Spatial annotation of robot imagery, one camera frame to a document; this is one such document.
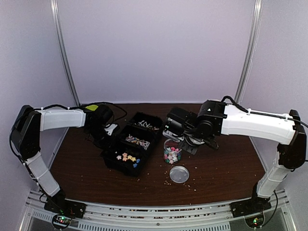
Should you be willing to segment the clear plastic jar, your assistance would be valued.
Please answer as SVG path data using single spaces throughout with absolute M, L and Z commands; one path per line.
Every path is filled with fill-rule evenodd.
M 163 159 L 168 164 L 176 164 L 182 159 L 182 149 L 179 142 L 172 139 L 167 139 L 164 142 L 164 155 Z

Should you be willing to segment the pile of star candies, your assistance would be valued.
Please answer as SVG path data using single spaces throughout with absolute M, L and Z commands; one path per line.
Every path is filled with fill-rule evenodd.
M 181 160 L 182 154 L 181 154 L 182 149 L 175 147 L 175 146 L 167 146 L 164 149 L 164 161 L 168 164 L 175 164 L 178 161 Z

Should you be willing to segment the black three-compartment candy tray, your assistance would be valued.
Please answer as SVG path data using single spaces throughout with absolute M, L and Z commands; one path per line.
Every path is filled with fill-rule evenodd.
M 137 126 L 137 123 L 142 120 L 159 127 L 159 130 L 151 131 Z M 158 116 L 136 112 L 116 136 L 112 145 L 101 153 L 106 167 L 127 176 L 137 177 L 162 136 L 163 124 L 163 120 Z M 144 150 L 138 145 L 125 141 L 129 135 L 149 141 L 149 148 Z

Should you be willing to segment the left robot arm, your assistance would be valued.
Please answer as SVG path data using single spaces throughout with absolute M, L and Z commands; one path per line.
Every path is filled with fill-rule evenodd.
M 114 124 L 114 112 L 109 106 L 110 103 L 107 102 L 76 107 L 52 104 L 34 108 L 23 105 L 11 128 L 9 144 L 12 152 L 59 214 L 69 210 L 69 202 L 41 156 L 40 134 L 58 128 L 84 128 L 93 138 L 94 144 L 101 147 L 117 127 Z

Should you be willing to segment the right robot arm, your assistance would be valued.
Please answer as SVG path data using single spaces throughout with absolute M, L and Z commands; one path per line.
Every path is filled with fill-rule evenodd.
M 187 113 L 180 122 L 184 133 L 196 140 L 220 135 L 239 135 L 274 141 L 277 150 L 272 166 L 259 180 L 256 195 L 247 201 L 247 209 L 257 212 L 289 172 L 306 160 L 305 124 L 296 110 L 276 114 L 246 109 L 234 100 L 205 101 L 197 114 Z

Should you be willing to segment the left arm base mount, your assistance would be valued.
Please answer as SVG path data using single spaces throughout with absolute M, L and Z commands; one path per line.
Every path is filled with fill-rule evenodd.
M 86 204 L 66 199 L 66 194 L 61 188 L 54 196 L 45 194 L 47 200 L 45 202 L 44 209 L 65 215 L 71 218 L 83 218 L 86 210 Z

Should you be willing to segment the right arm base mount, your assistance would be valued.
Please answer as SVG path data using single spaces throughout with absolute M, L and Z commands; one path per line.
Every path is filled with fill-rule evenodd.
M 237 218 L 271 209 L 271 203 L 269 201 L 269 198 L 261 198 L 258 196 L 257 192 L 254 191 L 250 199 L 233 202 L 230 204 L 232 216 Z

